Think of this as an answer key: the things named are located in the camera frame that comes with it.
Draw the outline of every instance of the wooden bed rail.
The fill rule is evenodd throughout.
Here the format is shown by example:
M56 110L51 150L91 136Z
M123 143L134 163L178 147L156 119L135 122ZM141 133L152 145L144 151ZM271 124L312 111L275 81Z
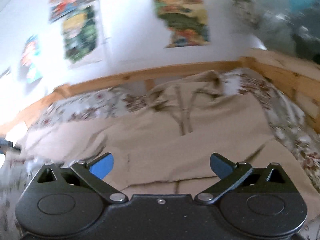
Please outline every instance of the wooden bed rail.
M261 63L254 57L241 57L238 61L217 61L171 65L121 73L75 85L64 84L57 87L50 95L45 96L20 111L12 121L1 125L0 134L5 135L20 122L25 122L28 127L31 126L39 118L43 109L58 100L78 94L136 81L144 81L146 90L150 90L155 85L154 79L157 78L189 76L206 70L216 70L223 73L238 67L249 67L266 77L278 89L301 107L301 109L306 113L306 120L308 124L316 132L320 132L320 79L316 80L310 78L310 71L308 72L309 77L307 77L301 73L285 69L285 65L282 68L279 66ZM320 77L320 70L317 68L312 70L315 71L315 76Z
M242 57L240 61L244 66L260 73L268 79L276 88L281 90L287 97L295 102L306 114L306 122L317 133L320 133L320 80L310 78L320 75L320 70L317 67L313 69L308 66L308 75L304 76L304 65L302 64L299 73L292 70L289 62L285 60L281 62L282 67L276 67L259 62L254 57Z

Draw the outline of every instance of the wrinkled blanket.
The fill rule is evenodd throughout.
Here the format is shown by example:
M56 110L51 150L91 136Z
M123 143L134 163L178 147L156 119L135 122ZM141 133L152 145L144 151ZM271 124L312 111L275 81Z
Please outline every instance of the wrinkled blanket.
M23 146L22 155L67 161L111 152L115 165L104 181L128 192L161 183L174 185L170 193L176 193L179 183L214 178L212 152L259 167L279 162L304 197L308 220L320 213L318 193L294 156L275 141L259 101L251 93L223 96L213 71L156 86L147 107L131 114L30 132Z

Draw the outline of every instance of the white wall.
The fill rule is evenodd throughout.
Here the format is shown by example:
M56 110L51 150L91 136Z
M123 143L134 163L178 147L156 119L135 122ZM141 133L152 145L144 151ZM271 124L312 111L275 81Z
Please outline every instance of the white wall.
M164 49L170 33L164 22L156 18L152 0L100 0L106 60L68 70L61 45L62 20L49 24L48 0L10 0L0 12L0 70L19 66L24 43L34 34L39 35L44 61L42 83L49 90L65 82L83 82L147 67L232 60L249 47L261 46L236 20L231 0L204 3L211 44Z

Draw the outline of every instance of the bed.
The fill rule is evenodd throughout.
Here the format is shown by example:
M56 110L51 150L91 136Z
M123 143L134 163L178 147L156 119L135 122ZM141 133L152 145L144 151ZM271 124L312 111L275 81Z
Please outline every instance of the bed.
M73 121L120 117L143 109L145 93L156 85L209 70L219 73L224 95L252 94L259 101L273 136L292 153L320 192L320 70L313 63L271 51L252 50L250 57L237 61L172 65L62 85L2 125L0 132L5 135L21 122L34 131ZM23 191L43 161L47 160L32 160L36 165L24 178L24 184L19 184L18 192ZM317 239L319 224L320 220L312 220L300 236Z

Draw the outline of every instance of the metal screw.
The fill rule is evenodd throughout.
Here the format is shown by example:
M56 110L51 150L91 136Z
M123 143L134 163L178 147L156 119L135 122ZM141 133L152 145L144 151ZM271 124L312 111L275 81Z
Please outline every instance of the metal screw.
M213 195L210 193L200 193L197 197L202 201L210 201L213 199Z
M110 195L110 199L113 201L124 201L125 200L125 194L122 193L113 193Z
M164 200L164 199L161 199L161 198L158 199L157 202L158 202L158 204L165 204L165 200Z

